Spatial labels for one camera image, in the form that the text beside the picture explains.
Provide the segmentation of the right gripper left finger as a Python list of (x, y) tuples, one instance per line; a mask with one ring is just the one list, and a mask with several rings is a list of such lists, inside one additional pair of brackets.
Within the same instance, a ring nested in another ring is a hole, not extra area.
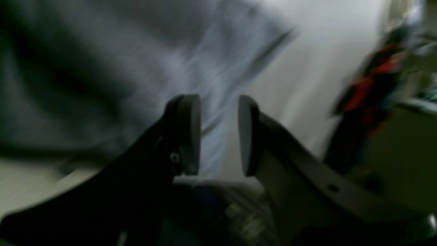
[(95, 176), (7, 215), (2, 246), (155, 246), (174, 177), (199, 172), (201, 100), (179, 95), (164, 115)]

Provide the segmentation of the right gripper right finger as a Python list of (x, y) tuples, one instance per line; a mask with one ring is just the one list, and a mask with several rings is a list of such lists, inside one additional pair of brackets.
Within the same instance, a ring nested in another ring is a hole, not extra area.
[(436, 214), (336, 173), (247, 95), (239, 97), (238, 128), (243, 172), (266, 191), (280, 245), (436, 245)]

